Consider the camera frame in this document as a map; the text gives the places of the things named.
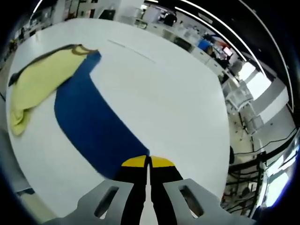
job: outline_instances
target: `computer monitor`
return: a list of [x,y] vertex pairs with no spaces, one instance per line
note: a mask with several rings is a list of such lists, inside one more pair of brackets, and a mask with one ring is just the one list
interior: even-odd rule
[[226,53],[226,55],[228,56],[232,56],[233,52],[228,48],[228,47],[224,47],[223,51]]

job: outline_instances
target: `yellow towel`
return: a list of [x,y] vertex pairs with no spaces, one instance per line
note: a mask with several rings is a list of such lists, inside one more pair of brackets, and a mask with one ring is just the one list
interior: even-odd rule
[[60,50],[22,72],[11,94],[10,127],[14,135],[20,135],[25,130],[32,108],[70,78],[89,52],[80,45],[74,49]]

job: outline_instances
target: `office desk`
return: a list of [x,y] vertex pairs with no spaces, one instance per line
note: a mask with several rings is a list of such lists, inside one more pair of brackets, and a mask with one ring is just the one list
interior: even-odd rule
[[[163,38],[99,19],[73,19],[38,31],[19,46],[9,76],[37,56],[67,44],[101,52],[91,78],[110,107],[152,155],[173,161],[184,178],[194,179],[221,199],[228,171],[229,127],[218,78]],[[104,178],[61,131],[54,115],[55,95],[32,111],[20,137],[11,131],[9,136],[28,182],[63,217]]]

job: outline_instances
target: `blue towel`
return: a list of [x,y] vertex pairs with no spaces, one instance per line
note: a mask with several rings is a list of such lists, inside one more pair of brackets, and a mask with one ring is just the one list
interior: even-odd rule
[[118,118],[91,80],[90,72],[100,59],[99,52],[90,53],[57,89],[54,111],[60,128],[82,156],[100,174],[113,179],[123,162],[149,155],[149,150]]
[[209,46],[211,46],[211,44],[207,40],[202,39],[198,45],[198,48],[206,51]]

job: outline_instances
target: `window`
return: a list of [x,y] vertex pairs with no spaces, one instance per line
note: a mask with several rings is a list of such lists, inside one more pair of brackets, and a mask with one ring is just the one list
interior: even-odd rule
[[95,10],[91,9],[90,10],[90,18],[94,18]]
[[251,63],[246,62],[239,72],[240,79],[246,80],[254,72],[254,70],[255,67]]
[[280,197],[282,190],[284,189],[285,185],[287,184],[289,177],[284,172],[280,176],[278,176],[272,183],[270,183],[268,187],[266,205],[272,206],[276,200]]
[[265,77],[262,72],[258,72],[255,77],[247,83],[247,87],[254,100],[258,99],[270,85],[271,81]]

